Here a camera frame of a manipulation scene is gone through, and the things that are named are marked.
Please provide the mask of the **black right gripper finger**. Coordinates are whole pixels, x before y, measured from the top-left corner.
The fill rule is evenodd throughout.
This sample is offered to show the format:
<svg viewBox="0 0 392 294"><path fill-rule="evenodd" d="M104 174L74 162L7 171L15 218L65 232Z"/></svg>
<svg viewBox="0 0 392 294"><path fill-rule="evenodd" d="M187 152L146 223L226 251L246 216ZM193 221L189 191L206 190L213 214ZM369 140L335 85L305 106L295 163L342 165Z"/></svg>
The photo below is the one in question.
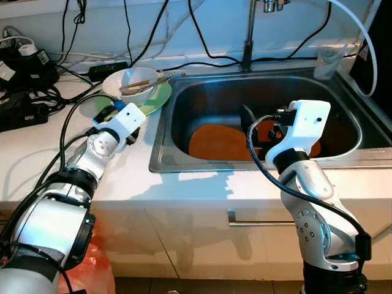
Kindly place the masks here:
<svg viewBox="0 0 392 294"><path fill-rule="evenodd" d="M241 104L240 106L240 121L241 121L241 129L244 134L247 134L251 129L251 125L257 120L253 111L246 105Z"/></svg>

